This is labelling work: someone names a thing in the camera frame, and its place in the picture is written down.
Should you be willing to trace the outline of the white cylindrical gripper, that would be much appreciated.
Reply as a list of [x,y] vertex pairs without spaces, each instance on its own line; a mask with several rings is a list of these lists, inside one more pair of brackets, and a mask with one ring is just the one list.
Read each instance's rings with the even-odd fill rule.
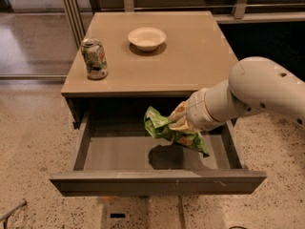
[[191,133],[211,131],[224,125],[216,117],[224,110],[225,93],[220,88],[204,88],[182,101],[171,113],[169,128],[173,131]]

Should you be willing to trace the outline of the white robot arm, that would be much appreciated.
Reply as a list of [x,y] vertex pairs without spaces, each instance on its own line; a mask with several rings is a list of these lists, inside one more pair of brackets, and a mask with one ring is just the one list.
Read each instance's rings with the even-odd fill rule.
[[179,132],[211,131],[226,121],[270,112],[305,124],[305,82],[264,57],[240,60],[221,83],[193,93],[170,115]]

